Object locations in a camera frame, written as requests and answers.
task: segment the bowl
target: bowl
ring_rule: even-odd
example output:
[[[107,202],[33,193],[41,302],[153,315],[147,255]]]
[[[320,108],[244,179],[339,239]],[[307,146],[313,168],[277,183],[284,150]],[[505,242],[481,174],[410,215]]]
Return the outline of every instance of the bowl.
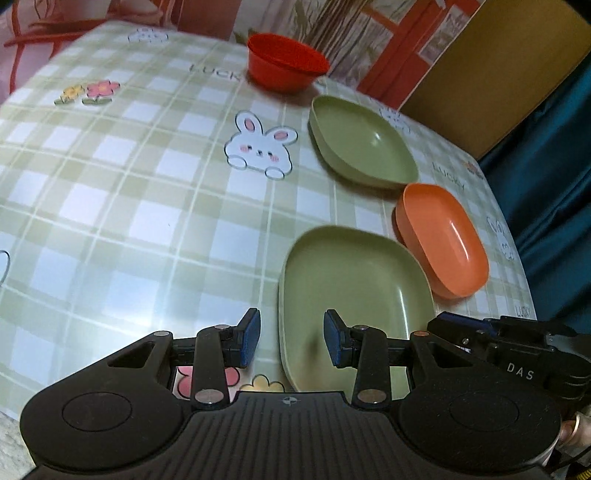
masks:
[[[310,129],[324,161],[347,180],[399,191],[418,181],[417,163],[398,131],[368,108],[318,96]]]
[[[307,73],[314,77],[326,75],[330,63],[309,45],[274,33],[257,33],[248,39],[248,48],[260,59],[277,66]]]
[[[266,90],[289,94],[302,92],[318,77],[272,63],[252,50],[248,52],[248,74]]]
[[[427,274],[434,294],[461,299],[487,282],[486,251],[466,211],[446,189],[407,185],[392,212],[392,222]]]

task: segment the orange bowl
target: orange bowl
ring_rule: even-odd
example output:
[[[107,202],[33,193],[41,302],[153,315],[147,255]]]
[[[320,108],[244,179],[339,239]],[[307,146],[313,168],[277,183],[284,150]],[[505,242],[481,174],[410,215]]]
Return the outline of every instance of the orange bowl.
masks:
[[[392,222],[436,295],[448,300],[469,297],[487,282],[486,251],[466,211],[446,189],[407,185]]]
[[[257,33],[248,39],[248,48],[256,56],[277,66],[319,77],[326,75],[330,63],[318,50],[274,33]]]
[[[264,89],[279,93],[301,92],[318,77],[271,63],[252,50],[248,52],[248,74]]]

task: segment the table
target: table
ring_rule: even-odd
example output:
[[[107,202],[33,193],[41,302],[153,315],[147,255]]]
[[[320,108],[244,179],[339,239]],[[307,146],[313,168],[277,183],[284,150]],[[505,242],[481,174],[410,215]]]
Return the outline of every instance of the table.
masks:
[[[1,411],[18,417],[38,390],[150,332],[194,336],[235,325],[250,306],[261,311],[261,339],[248,369],[227,371],[232,392],[288,391],[277,286],[294,241],[326,224],[395,239],[395,200],[337,178],[315,150],[307,123],[319,93],[388,118],[421,181],[452,192],[474,223],[490,279],[437,311],[535,318],[515,245],[470,155],[330,80],[288,98],[250,84],[245,66],[242,46],[107,22],[0,109],[0,250],[11,257],[0,287]],[[284,165],[287,150],[284,179],[230,165],[225,145],[239,128],[262,138],[275,127],[285,128],[273,130],[282,144],[269,160]]]

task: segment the brown cardboard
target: brown cardboard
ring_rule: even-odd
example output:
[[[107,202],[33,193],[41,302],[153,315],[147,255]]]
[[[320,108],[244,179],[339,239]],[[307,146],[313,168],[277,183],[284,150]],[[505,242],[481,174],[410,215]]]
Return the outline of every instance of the brown cardboard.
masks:
[[[481,158],[590,50],[563,0],[487,0],[401,111]]]

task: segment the red bowl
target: red bowl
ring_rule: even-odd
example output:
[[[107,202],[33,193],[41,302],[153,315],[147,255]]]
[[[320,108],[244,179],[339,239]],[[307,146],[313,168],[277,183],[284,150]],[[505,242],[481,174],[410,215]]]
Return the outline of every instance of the red bowl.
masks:
[[[301,92],[318,77],[271,63],[252,50],[248,52],[248,74],[264,89],[279,93]]]
[[[330,69],[321,52],[282,35],[254,34],[248,39],[248,48],[261,59],[298,72],[320,76]]]

